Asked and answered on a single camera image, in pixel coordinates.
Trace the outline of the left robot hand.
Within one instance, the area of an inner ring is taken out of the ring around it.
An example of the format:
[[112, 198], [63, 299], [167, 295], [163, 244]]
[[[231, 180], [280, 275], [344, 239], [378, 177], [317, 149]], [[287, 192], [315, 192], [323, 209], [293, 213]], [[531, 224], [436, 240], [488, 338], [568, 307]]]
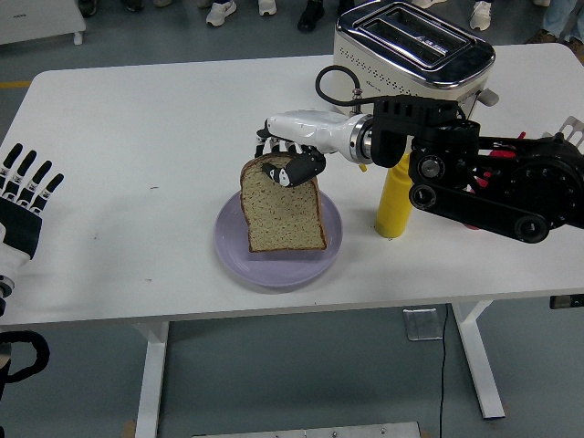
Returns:
[[42, 227], [40, 214], [64, 181], [59, 173], [46, 186], [41, 185], [52, 167], [46, 161], [24, 182], [37, 152], [23, 150], [22, 144], [15, 144], [1, 162], [1, 282], [9, 286], [17, 270], [33, 259]]

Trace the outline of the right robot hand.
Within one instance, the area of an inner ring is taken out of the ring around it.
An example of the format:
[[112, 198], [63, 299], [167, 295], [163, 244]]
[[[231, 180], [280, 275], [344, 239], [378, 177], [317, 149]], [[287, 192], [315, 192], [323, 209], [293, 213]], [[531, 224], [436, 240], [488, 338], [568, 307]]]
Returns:
[[292, 110], [271, 116], [266, 119], [264, 127], [256, 132], [261, 143], [256, 148], [256, 154], [262, 154], [263, 143], [267, 140], [298, 145], [301, 152], [295, 153], [283, 167], [265, 163], [262, 171], [275, 183], [291, 188], [323, 172], [327, 154], [338, 152], [349, 162], [370, 164], [371, 122], [372, 116], [367, 114], [348, 117], [312, 109]]

